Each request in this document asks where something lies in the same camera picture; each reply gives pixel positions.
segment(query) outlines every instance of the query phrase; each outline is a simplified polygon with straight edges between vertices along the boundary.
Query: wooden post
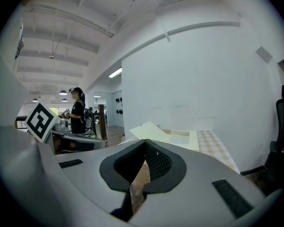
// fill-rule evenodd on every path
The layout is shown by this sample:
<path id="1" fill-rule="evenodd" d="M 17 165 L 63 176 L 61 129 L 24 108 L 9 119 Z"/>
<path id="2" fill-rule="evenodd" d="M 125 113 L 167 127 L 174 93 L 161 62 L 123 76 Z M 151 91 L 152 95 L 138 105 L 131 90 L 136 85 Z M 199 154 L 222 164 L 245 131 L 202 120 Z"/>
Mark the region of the wooden post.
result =
<path id="1" fill-rule="evenodd" d="M 100 120 L 101 138 L 105 140 L 107 138 L 107 135 L 105 127 L 104 105 L 99 105 L 99 120 Z"/>

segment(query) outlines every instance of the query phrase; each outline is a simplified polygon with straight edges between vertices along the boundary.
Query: checkered tablecloth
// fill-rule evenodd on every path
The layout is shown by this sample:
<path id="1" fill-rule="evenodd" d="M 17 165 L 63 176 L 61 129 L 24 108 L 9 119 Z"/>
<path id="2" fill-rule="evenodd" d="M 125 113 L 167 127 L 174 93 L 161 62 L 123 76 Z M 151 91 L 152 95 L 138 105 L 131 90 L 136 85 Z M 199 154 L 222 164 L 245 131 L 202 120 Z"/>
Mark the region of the checkered tablecloth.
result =
<path id="1" fill-rule="evenodd" d="M 197 131 L 197 135 L 200 152 L 218 159 L 240 174 L 240 171 L 228 150 L 213 131 Z"/>

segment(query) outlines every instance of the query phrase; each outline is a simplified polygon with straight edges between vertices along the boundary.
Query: fluorescent light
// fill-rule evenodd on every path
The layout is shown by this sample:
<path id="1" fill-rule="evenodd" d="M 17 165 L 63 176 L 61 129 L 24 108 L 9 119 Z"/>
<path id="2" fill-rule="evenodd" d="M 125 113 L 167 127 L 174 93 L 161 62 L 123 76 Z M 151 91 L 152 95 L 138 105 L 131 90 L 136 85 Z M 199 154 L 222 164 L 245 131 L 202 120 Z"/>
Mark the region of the fluorescent light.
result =
<path id="1" fill-rule="evenodd" d="M 120 68 L 119 70 L 116 70 L 113 74 L 111 74 L 109 77 L 110 78 L 113 78 L 115 77 L 116 75 L 120 74 L 122 72 L 122 68 Z"/>
<path id="2" fill-rule="evenodd" d="M 59 94 L 60 95 L 67 95 L 67 92 L 65 90 L 62 90 Z"/>

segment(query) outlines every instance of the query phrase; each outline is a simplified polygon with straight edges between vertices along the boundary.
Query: woman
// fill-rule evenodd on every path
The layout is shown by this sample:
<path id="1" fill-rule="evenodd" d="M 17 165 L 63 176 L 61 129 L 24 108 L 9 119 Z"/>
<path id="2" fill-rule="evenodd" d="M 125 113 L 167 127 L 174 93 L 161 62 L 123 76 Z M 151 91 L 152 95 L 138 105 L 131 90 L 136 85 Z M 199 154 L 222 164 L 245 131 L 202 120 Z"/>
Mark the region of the woman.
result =
<path id="1" fill-rule="evenodd" d="M 67 119 L 71 119 L 71 132 L 73 134 L 83 134 L 84 127 L 84 109 L 85 109 L 85 96 L 81 88 L 76 87 L 71 89 L 71 97 L 76 100 L 72 107 L 71 114 L 67 115 Z"/>

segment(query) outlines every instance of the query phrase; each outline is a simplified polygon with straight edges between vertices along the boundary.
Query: black hair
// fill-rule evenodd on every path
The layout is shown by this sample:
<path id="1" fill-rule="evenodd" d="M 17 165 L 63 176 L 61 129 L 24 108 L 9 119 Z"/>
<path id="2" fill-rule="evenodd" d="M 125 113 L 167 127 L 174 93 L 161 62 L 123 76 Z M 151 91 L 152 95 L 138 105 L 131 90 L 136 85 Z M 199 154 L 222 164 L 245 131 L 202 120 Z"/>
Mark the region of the black hair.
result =
<path id="1" fill-rule="evenodd" d="M 83 103 L 85 104 L 85 94 L 83 93 L 82 89 L 81 89 L 80 87 L 76 87 L 75 89 L 73 89 L 73 91 L 79 93 L 80 99 L 81 99 L 81 100 L 83 101 Z"/>

